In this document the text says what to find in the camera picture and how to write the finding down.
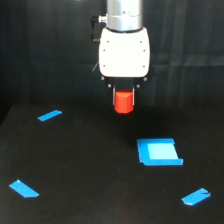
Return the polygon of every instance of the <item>blue paper piece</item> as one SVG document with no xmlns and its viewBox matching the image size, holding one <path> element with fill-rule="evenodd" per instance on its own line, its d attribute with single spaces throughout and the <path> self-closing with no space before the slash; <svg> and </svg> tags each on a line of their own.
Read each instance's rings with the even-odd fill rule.
<svg viewBox="0 0 224 224">
<path fill-rule="evenodd" d="M 181 200 L 186 205 L 195 205 L 198 202 L 204 200 L 205 198 L 210 197 L 210 195 L 211 194 L 207 190 L 201 188 L 198 191 L 195 191 L 194 193 L 182 198 Z"/>
<path fill-rule="evenodd" d="M 45 115 L 43 115 L 43 116 L 41 116 L 41 117 L 38 117 L 38 119 L 39 119 L 40 121 L 46 121 L 46 120 L 48 120 L 48 119 L 50 119 L 50 118 L 52 118 L 52 117 L 55 117 L 55 116 L 57 116 L 57 115 L 59 115 L 59 114 L 61 114 L 61 113 L 62 113 L 61 111 L 54 110 L 54 111 L 52 111 L 52 112 L 50 112 L 50 113 L 48 113 L 48 114 L 45 114 Z"/>
<path fill-rule="evenodd" d="M 137 141 L 139 160 L 147 166 L 181 166 L 173 139 L 140 139 Z"/>
<path fill-rule="evenodd" d="M 148 139 L 138 139 L 139 143 L 147 143 L 147 144 L 174 144 L 174 140 L 172 138 L 148 138 Z"/>
<path fill-rule="evenodd" d="M 15 181 L 13 184 L 9 185 L 14 191 L 22 195 L 24 198 L 37 197 L 39 194 L 26 186 L 20 180 Z"/>
</svg>

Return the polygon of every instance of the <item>blue strip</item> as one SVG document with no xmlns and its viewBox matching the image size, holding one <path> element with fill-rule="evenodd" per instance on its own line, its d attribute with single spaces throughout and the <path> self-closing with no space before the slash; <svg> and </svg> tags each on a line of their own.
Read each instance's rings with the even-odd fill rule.
<svg viewBox="0 0 224 224">
<path fill-rule="evenodd" d="M 57 115 L 59 115 L 61 113 L 62 113 L 61 111 L 55 110 L 55 111 L 52 111 L 52 112 L 50 112 L 48 114 L 45 114 L 45 115 L 43 115 L 41 117 L 38 117 L 38 119 L 40 121 L 46 121 L 46 120 L 48 120 L 48 119 L 50 119 L 52 117 L 55 117 L 55 116 L 57 116 Z"/>
<path fill-rule="evenodd" d="M 149 159 L 143 163 L 146 166 L 182 166 L 183 159 Z"/>
<path fill-rule="evenodd" d="M 139 143 L 143 144 L 175 144 L 174 140 L 172 138 L 149 138 L 149 139 L 138 139 Z"/>
<path fill-rule="evenodd" d="M 39 194 L 26 186 L 24 183 L 22 183 L 20 180 L 17 180 L 13 184 L 9 185 L 14 191 L 22 195 L 24 198 L 28 197 L 37 197 Z"/>
<path fill-rule="evenodd" d="M 205 190 L 204 188 L 201 188 L 198 191 L 195 191 L 194 193 L 182 198 L 181 200 L 184 202 L 186 205 L 195 205 L 198 202 L 204 200 L 205 198 L 210 197 L 210 193 Z"/>
</svg>

